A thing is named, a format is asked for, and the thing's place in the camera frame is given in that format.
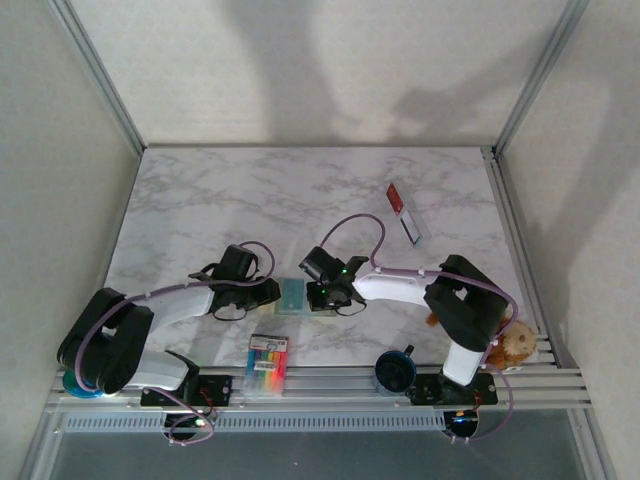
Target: blue mug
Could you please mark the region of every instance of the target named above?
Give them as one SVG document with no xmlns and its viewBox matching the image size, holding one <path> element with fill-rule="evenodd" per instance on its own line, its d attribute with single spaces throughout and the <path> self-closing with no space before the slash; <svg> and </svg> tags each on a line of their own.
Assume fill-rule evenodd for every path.
<svg viewBox="0 0 640 480">
<path fill-rule="evenodd" d="M 404 352 L 391 350 L 378 358 L 373 376 L 375 389 L 381 395 L 403 395 L 416 380 L 416 364 L 411 360 L 413 345 Z"/>
</svg>

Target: stuffed animal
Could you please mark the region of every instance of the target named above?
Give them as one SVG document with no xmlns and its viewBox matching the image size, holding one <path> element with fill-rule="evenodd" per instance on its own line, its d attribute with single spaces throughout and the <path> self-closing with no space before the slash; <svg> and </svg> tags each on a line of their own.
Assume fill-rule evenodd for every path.
<svg viewBox="0 0 640 480">
<path fill-rule="evenodd" d="M 500 322 L 499 329 L 503 328 L 509 319 L 504 317 Z M 440 323 L 438 317 L 431 312 L 427 317 L 427 325 L 435 327 Z M 509 330 L 500 335 L 498 345 L 491 347 L 487 363 L 505 370 L 510 367 L 517 367 L 536 351 L 536 335 L 531 327 L 520 320 L 516 320 Z"/>
</svg>

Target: marble table surface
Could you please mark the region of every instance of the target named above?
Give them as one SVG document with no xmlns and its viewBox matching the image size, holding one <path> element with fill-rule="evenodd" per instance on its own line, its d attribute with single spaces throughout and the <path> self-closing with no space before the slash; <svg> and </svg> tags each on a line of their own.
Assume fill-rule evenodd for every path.
<svg viewBox="0 0 640 480">
<path fill-rule="evenodd" d="M 432 234 L 416 248 L 385 196 L 395 178 Z M 218 261 L 227 245 L 252 239 L 273 250 L 276 276 L 305 278 L 300 260 L 337 221 L 358 212 L 378 215 L 387 227 L 380 264 L 434 268 L 461 254 L 523 307 L 479 148 L 149 148 L 106 285 L 134 294 L 177 283 Z M 344 261 L 368 255 L 378 228 L 354 220 L 326 248 Z M 267 268 L 266 255 L 256 253 Z M 409 343 L 416 363 L 441 364 L 449 340 L 441 327 L 425 324 L 428 313 L 393 301 L 370 302 L 353 317 L 277 316 L 261 308 L 233 323 L 186 319 L 154 332 L 147 348 L 169 348 L 201 366 L 243 366 L 249 336 L 267 333 L 290 337 L 289 365 L 372 365 Z"/>
</svg>

